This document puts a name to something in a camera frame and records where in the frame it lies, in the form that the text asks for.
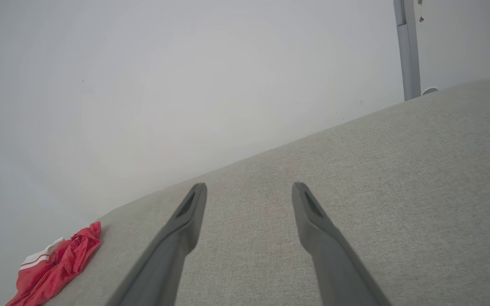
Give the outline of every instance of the gray fabric upholstery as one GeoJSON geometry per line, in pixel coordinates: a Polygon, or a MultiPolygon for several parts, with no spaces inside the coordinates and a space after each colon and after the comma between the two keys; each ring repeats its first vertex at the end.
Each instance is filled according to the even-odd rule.
{"type": "Polygon", "coordinates": [[[299,243],[308,184],[396,305],[490,305],[490,80],[413,99],[103,216],[102,244],[49,305],[104,304],[195,182],[208,186],[176,305],[320,305],[299,243]]]}

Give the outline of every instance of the gray sofa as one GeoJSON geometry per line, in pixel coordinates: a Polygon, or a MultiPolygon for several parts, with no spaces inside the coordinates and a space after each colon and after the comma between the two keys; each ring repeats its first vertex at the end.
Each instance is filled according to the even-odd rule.
{"type": "Polygon", "coordinates": [[[490,305],[490,80],[400,103],[119,207],[49,305],[101,305],[196,182],[176,305],[321,305],[291,187],[305,182],[393,305],[490,305]]]}

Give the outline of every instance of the red cloth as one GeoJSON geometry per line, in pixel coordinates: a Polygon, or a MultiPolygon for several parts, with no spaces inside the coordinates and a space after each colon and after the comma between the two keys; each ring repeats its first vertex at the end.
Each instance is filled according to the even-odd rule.
{"type": "Polygon", "coordinates": [[[70,240],[56,241],[59,245],[53,252],[46,254],[47,247],[33,263],[23,263],[16,281],[18,293],[6,306],[39,305],[56,296],[66,283],[82,272],[100,245],[100,234],[101,223],[96,221],[70,240]]]}

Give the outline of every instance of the white stripe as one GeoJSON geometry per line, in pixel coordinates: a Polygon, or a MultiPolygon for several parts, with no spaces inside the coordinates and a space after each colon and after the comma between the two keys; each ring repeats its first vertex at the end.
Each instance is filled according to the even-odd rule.
{"type": "Polygon", "coordinates": [[[26,257],[26,260],[24,260],[24,262],[22,263],[23,264],[27,264],[27,263],[31,263],[33,262],[34,260],[36,260],[37,258],[39,258],[39,256],[41,255],[50,255],[52,254],[52,252],[54,252],[54,250],[56,249],[56,247],[58,245],[60,245],[60,243],[64,242],[65,239],[62,237],[62,238],[58,238],[58,240],[56,240],[53,244],[49,244],[44,250],[42,250],[41,252],[36,252],[35,254],[32,254],[32,255],[29,255],[26,257]]]}
{"type": "Polygon", "coordinates": [[[35,266],[36,264],[40,263],[43,260],[48,260],[48,258],[49,258],[49,255],[43,255],[43,256],[39,257],[39,259],[35,260],[35,262],[21,266],[20,267],[20,270],[31,268],[31,267],[35,266]]]}

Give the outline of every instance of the white wall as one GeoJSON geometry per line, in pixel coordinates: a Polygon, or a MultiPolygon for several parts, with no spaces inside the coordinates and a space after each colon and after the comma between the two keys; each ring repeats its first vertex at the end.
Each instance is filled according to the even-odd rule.
{"type": "Polygon", "coordinates": [[[26,256],[87,227],[88,215],[49,194],[0,152],[0,305],[14,296],[26,256]]]}
{"type": "Polygon", "coordinates": [[[490,78],[490,1],[414,3],[422,91],[490,78]]]}
{"type": "Polygon", "coordinates": [[[0,2],[0,303],[83,220],[403,101],[394,20],[391,0],[0,2]]]}

